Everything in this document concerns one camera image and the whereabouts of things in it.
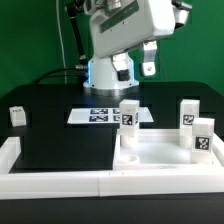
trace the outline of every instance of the white block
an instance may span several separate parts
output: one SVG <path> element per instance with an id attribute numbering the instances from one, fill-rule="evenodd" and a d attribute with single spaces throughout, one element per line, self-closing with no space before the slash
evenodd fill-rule
<path id="1" fill-rule="evenodd" d="M 139 111 L 139 101 L 138 100 L 123 100 L 119 104 L 120 113 L 135 114 Z"/>
<path id="2" fill-rule="evenodd" d="M 196 164 L 212 164 L 212 155 L 207 152 L 192 151 L 191 152 L 191 163 Z"/>
<path id="3" fill-rule="evenodd" d="M 194 136 L 213 136 L 215 120 L 211 118 L 195 118 L 192 126 Z"/>
<path id="4" fill-rule="evenodd" d="M 26 114 L 23 107 L 10 107 L 9 112 L 13 127 L 26 125 Z"/>
<path id="5" fill-rule="evenodd" d="M 182 100 L 180 104 L 181 113 L 196 114 L 199 111 L 200 101 L 199 100 Z"/>
<path id="6" fill-rule="evenodd" d="M 120 132 L 127 139 L 127 136 L 134 137 L 139 129 L 139 101 L 123 100 L 120 103 Z"/>
<path id="7" fill-rule="evenodd" d="M 121 135 L 121 146 L 126 149 L 133 149 L 138 145 L 138 134 L 134 136 Z"/>
<path id="8" fill-rule="evenodd" d="M 8 138 L 0 148 L 0 174 L 8 174 L 21 152 L 20 138 Z"/>
<path id="9" fill-rule="evenodd" d="M 192 126 L 180 128 L 180 135 L 192 136 Z"/>
<path id="10" fill-rule="evenodd" d="M 191 127 L 195 118 L 199 117 L 199 100 L 182 100 L 180 104 L 180 128 Z"/>
<path id="11" fill-rule="evenodd" d="M 192 148 L 192 136 L 180 135 L 180 147 L 185 149 Z"/>

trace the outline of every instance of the white cube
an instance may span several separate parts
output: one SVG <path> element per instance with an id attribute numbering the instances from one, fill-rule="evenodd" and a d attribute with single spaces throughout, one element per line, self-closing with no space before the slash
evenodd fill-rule
<path id="1" fill-rule="evenodd" d="M 123 100 L 120 105 L 120 129 L 138 128 L 139 101 Z"/>
<path id="2" fill-rule="evenodd" d="M 139 110 L 138 100 L 123 100 L 120 102 L 120 113 L 137 113 Z"/>
<path id="3" fill-rule="evenodd" d="M 191 152 L 191 163 L 193 164 L 211 164 L 211 153 Z"/>
<path id="4" fill-rule="evenodd" d="M 9 112 L 13 127 L 26 125 L 26 114 L 23 107 L 10 107 Z"/>
<path id="5" fill-rule="evenodd" d="M 213 137 L 215 120 L 211 118 L 195 118 L 192 126 L 192 135 Z"/>
<path id="6" fill-rule="evenodd" d="M 192 125 L 191 163 L 211 163 L 215 120 L 195 118 Z"/>
<path id="7" fill-rule="evenodd" d="M 182 100 L 180 104 L 180 128 L 191 128 L 195 118 L 199 117 L 199 100 Z"/>

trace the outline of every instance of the black cable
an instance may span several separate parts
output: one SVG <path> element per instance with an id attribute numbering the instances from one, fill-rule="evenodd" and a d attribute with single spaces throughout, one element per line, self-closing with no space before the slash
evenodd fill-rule
<path id="1" fill-rule="evenodd" d="M 77 78 L 81 77 L 81 78 L 86 78 L 87 79 L 87 77 L 84 74 L 70 74 L 70 75 L 66 75 L 66 77 L 69 77 L 69 76 L 70 77 L 77 77 Z M 62 78 L 62 77 L 65 77 L 65 75 L 51 75 L 51 76 L 43 77 L 40 81 L 42 81 L 43 79 Z"/>
<path id="2" fill-rule="evenodd" d="M 84 52 L 84 48 L 82 45 L 82 38 L 79 32 L 79 27 L 77 23 L 77 15 L 83 11 L 83 3 L 84 1 L 81 0 L 81 1 L 74 1 L 74 3 L 67 4 L 66 11 L 71 20 L 73 33 L 77 43 L 77 49 L 79 53 L 79 62 L 80 64 L 87 64 L 87 58 Z"/>
<path id="3" fill-rule="evenodd" d="M 73 70 L 73 71 L 79 71 L 80 72 L 80 70 L 76 69 L 76 67 L 67 67 L 67 68 L 55 69 L 55 70 L 52 70 L 52 71 L 49 71 L 49 72 L 43 74 L 41 77 L 36 79 L 33 82 L 33 84 L 38 84 L 42 79 L 50 76 L 51 74 L 58 73 L 58 72 L 64 72 L 64 71 L 68 71 L 68 70 Z"/>
<path id="4" fill-rule="evenodd" d="M 162 71 L 163 71 L 163 75 L 164 75 L 164 79 L 166 82 L 168 82 L 168 77 L 167 77 L 167 73 L 166 73 L 166 70 L 165 70 L 165 67 L 164 67 L 164 64 L 163 64 L 163 61 L 159 55 L 159 52 L 157 52 L 157 57 L 159 58 L 159 62 L 160 62 L 160 65 L 162 67 Z"/>

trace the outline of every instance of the white tray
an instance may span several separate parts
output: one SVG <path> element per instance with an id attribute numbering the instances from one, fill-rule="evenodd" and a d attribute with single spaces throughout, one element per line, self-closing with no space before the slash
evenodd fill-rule
<path id="1" fill-rule="evenodd" d="M 118 134 L 117 170 L 24 174 L 8 173 L 20 153 L 19 138 L 10 138 L 0 148 L 0 199 L 224 192 L 224 143 L 214 135 L 213 163 L 193 165 L 189 152 L 178 147 L 177 136 L 178 130 L 140 130 L 145 151 L 138 149 L 138 164 L 125 165 L 119 163 L 125 151 L 121 152 Z M 157 147 L 149 150 L 148 144 Z"/>
<path id="2" fill-rule="evenodd" d="M 214 144 L 216 145 L 217 140 L 218 137 L 215 136 Z M 191 149 L 180 147 L 178 129 L 140 129 L 138 145 L 133 149 L 126 149 L 120 146 L 118 130 L 113 169 L 222 167 L 219 159 L 213 152 L 211 154 L 212 164 L 191 164 L 190 157 Z"/>

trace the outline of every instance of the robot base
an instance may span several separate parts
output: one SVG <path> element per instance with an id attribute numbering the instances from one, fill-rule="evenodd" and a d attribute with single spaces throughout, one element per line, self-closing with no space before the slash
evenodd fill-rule
<path id="1" fill-rule="evenodd" d="M 129 93 L 138 92 L 139 89 L 139 82 L 135 82 L 132 86 L 124 88 L 124 89 L 97 89 L 92 87 L 88 83 L 84 83 L 84 92 L 93 95 L 100 95 L 100 96 L 123 96 Z"/>

